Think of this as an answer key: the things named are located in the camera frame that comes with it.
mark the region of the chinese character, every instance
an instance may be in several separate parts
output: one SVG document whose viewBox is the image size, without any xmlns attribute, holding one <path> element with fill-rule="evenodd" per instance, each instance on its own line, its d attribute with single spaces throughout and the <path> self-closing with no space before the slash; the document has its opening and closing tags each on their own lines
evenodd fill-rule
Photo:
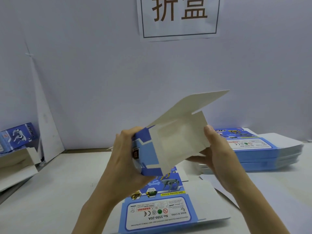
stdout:
<svg viewBox="0 0 312 234">
<path fill-rule="evenodd" d="M 162 7 L 162 3 L 159 4 L 159 0 L 153 0 L 156 1 L 156 6 L 152 8 L 152 10 L 156 10 L 157 12 L 157 18 L 154 19 L 154 21 L 159 20 L 159 8 Z M 164 0 L 164 8 L 163 8 L 163 17 L 161 18 L 161 21 L 165 19 L 166 12 L 167 12 L 167 4 L 171 3 L 171 21 L 174 20 L 174 3 L 178 0 Z"/>
<path fill-rule="evenodd" d="M 204 6 L 204 0 L 188 0 L 188 7 L 198 7 L 198 6 Z M 192 8 L 186 9 L 185 15 L 181 19 L 198 19 L 207 17 L 208 16 L 205 15 L 205 8 Z"/>
</svg>

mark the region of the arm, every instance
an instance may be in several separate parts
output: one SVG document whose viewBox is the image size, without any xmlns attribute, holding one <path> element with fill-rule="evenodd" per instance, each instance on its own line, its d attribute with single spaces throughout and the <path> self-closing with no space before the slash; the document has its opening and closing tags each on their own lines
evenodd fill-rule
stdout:
<svg viewBox="0 0 312 234">
<path fill-rule="evenodd" d="M 132 137 L 141 129 L 134 127 L 116 135 L 111 158 L 72 234 L 101 234 L 113 208 L 155 178 L 142 176 L 132 161 Z"/>
<path fill-rule="evenodd" d="M 206 126 L 204 132 L 211 144 L 201 152 L 205 157 L 192 156 L 188 160 L 209 166 L 221 185 L 234 196 L 252 234 L 290 234 L 250 180 L 226 139 L 211 126 Z"/>
</svg>

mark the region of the person's right hand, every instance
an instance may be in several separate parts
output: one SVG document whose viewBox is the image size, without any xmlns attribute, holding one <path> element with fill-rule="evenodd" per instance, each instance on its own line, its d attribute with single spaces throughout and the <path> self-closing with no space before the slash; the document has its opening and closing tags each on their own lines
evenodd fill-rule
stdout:
<svg viewBox="0 0 312 234">
<path fill-rule="evenodd" d="M 207 164 L 221 185 L 230 193 L 251 182 L 226 139 L 216 133 L 210 125 L 204 127 L 204 132 L 210 142 L 210 147 L 200 152 L 205 157 L 192 156 L 187 160 Z"/>
</svg>

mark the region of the person's left hand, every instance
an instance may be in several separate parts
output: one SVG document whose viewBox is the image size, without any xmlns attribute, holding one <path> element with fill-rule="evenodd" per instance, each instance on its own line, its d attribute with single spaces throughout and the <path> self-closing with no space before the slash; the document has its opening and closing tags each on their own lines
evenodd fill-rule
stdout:
<svg viewBox="0 0 312 234">
<path fill-rule="evenodd" d="M 142 129 L 137 126 L 116 135 L 111 158 L 91 199 L 116 205 L 155 178 L 141 175 L 132 161 L 132 137 Z"/>
</svg>

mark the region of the white label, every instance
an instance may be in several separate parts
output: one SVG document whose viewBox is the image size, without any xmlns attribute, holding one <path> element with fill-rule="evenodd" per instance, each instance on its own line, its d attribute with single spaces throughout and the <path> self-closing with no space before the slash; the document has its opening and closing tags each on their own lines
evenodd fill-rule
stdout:
<svg viewBox="0 0 312 234">
<path fill-rule="evenodd" d="M 182 197 L 133 203 L 128 206 L 126 229 L 135 230 L 191 220 Z"/>
<path fill-rule="evenodd" d="M 233 150 L 245 150 L 245 149 L 271 149 L 271 145 L 262 139 L 238 139 L 228 140 L 229 145 Z"/>
</svg>

